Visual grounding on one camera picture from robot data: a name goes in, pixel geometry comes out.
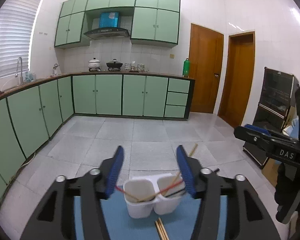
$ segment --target blue mat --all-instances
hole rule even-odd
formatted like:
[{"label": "blue mat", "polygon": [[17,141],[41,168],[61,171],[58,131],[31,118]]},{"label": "blue mat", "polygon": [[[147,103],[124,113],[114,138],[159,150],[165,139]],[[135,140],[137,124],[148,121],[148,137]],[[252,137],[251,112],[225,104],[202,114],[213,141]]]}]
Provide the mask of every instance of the blue mat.
[{"label": "blue mat", "polygon": [[[227,198],[220,199],[220,219],[217,240],[224,239],[226,228]],[[133,219],[129,216],[122,193],[115,191],[110,199],[101,200],[102,210],[111,240],[160,239],[154,226],[158,215],[152,210],[147,218]],[[191,237],[200,199],[194,200],[185,194],[176,210],[160,216],[170,240],[188,240]],[[77,240],[84,240],[81,221],[80,197],[74,200],[74,215]]]}]

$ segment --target green bottle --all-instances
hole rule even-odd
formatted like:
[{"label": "green bottle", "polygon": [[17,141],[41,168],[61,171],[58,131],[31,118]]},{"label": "green bottle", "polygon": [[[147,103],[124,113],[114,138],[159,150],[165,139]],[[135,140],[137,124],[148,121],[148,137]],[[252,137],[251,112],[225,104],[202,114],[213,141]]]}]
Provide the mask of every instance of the green bottle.
[{"label": "green bottle", "polygon": [[186,58],[186,60],[183,62],[183,71],[182,71],[182,75],[184,77],[188,77],[189,75],[189,68],[190,68],[190,61],[188,58]]}]

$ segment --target blue box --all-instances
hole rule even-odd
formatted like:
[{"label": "blue box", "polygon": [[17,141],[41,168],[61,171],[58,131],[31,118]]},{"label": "blue box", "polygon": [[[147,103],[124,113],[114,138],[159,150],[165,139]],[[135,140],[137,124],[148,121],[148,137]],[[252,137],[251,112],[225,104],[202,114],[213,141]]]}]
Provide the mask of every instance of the blue box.
[{"label": "blue box", "polygon": [[100,15],[99,28],[120,27],[119,12],[102,13]]}]

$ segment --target blue gripper pad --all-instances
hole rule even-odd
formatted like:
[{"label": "blue gripper pad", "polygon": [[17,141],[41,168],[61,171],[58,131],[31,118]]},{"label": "blue gripper pad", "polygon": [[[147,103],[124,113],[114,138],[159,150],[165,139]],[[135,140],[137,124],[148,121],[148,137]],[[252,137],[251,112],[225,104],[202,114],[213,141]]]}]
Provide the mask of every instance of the blue gripper pad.
[{"label": "blue gripper pad", "polygon": [[246,124],[244,127],[248,128],[250,130],[253,130],[256,132],[261,132],[261,133],[271,136],[271,134],[269,133],[269,131],[267,129],[260,128],[260,127],[257,127],[257,126],[251,125],[251,124]]},{"label": "blue gripper pad", "polygon": [[191,195],[191,197],[194,198],[196,194],[196,190],[194,187],[194,176],[192,174],[187,158],[189,157],[187,156],[183,146],[179,145],[177,148],[177,162],[182,174],[183,181],[186,184],[186,190]]},{"label": "blue gripper pad", "polygon": [[123,164],[124,150],[123,150],[122,146],[118,146],[118,148],[112,158],[114,160],[113,160],[112,166],[110,168],[110,171],[108,173],[107,180],[106,180],[105,194],[108,197],[110,197],[110,195],[114,191],[114,187],[117,184],[117,180],[118,180],[120,170],[121,170],[121,167]]}]

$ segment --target gray floor tile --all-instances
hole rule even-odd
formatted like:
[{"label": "gray floor tile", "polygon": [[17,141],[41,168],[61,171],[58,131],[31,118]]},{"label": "gray floor tile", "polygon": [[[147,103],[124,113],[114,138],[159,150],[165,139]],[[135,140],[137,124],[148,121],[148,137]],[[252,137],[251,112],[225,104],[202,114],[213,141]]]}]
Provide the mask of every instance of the gray floor tile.
[{"label": "gray floor tile", "polygon": [[48,157],[46,156],[37,154],[36,157],[34,157],[34,159],[20,172],[17,181],[24,186],[27,185],[29,179],[47,158]]},{"label": "gray floor tile", "polygon": [[105,121],[98,132],[97,139],[132,140],[133,122],[107,122]]},{"label": "gray floor tile", "polygon": [[43,195],[57,176],[64,175],[68,179],[74,178],[79,166],[79,164],[47,158],[32,175],[26,186]]},{"label": "gray floor tile", "polygon": [[81,116],[75,115],[72,119],[76,121],[88,121],[88,122],[104,122],[106,120],[105,117],[100,116]]},{"label": "gray floor tile", "polygon": [[129,123],[132,124],[134,122],[134,119],[130,118],[113,118],[113,117],[107,117],[105,122],[116,122],[116,123]]},{"label": "gray floor tile", "polygon": [[138,176],[152,176],[157,174],[164,174],[164,173],[171,173],[172,175],[176,175],[179,170],[172,170],[172,171],[134,171],[130,170],[129,179]]},{"label": "gray floor tile", "polygon": [[66,134],[94,139],[103,122],[77,121]]},{"label": "gray floor tile", "polygon": [[5,219],[21,233],[40,200],[39,194],[15,181],[0,208],[0,220]]},{"label": "gray floor tile", "polygon": [[80,136],[65,135],[49,152],[48,156],[58,160],[81,164],[93,139]]},{"label": "gray floor tile", "polygon": [[[187,154],[189,155],[192,148],[194,147],[194,142],[171,142],[173,151],[176,153],[176,149],[179,145],[182,145],[184,149],[186,150]],[[201,166],[208,167],[217,165],[216,159],[213,157],[213,155],[210,153],[208,148],[205,146],[203,142],[198,142],[198,147],[194,152],[193,158],[197,159]]]},{"label": "gray floor tile", "polygon": [[132,140],[142,142],[168,142],[169,137],[163,125],[135,123],[133,126]]},{"label": "gray floor tile", "polygon": [[128,170],[131,154],[130,141],[95,139],[82,163],[89,166],[99,167],[104,159],[111,158],[114,155],[114,152],[119,145],[121,145],[124,149],[124,162],[122,169]]},{"label": "gray floor tile", "polygon": [[47,156],[53,147],[64,137],[63,133],[57,132],[53,138],[48,141],[41,149],[37,150],[37,153],[40,155]]},{"label": "gray floor tile", "polygon": [[[85,175],[88,171],[92,170],[93,168],[96,167],[81,164],[75,177],[81,177]],[[122,169],[118,177],[117,185],[119,186],[123,185],[124,182],[128,179],[129,179],[129,170]]]},{"label": "gray floor tile", "polygon": [[239,147],[231,141],[207,142],[206,146],[218,164],[243,160]]},{"label": "gray floor tile", "polygon": [[169,142],[132,142],[131,170],[177,170],[177,160]]},{"label": "gray floor tile", "polygon": [[245,160],[225,163],[223,167],[230,178],[234,178],[237,174],[242,174],[254,188],[258,188],[265,183]]},{"label": "gray floor tile", "polygon": [[280,222],[278,222],[275,218],[275,215],[277,213],[277,207],[278,204],[275,202],[274,197],[271,193],[271,191],[268,189],[266,185],[263,185],[256,189],[256,192],[259,195],[259,198],[265,205],[267,211],[269,212],[277,230],[282,240],[287,239],[288,237],[288,231],[289,231],[289,224],[284,225]]},{"label": "gray floor tile", "polygon": [[175,123],[165,125],[170,141],[173,142],[200,142],[202,139],[188,123]]},{"label": "gray floor tile", "polygon": [[157,125],[163,125],[162,120],[151,120],[151,119],[135,119],[134,124],[142,124],[142,125],[148,125],[148,124],[157,124]]}]

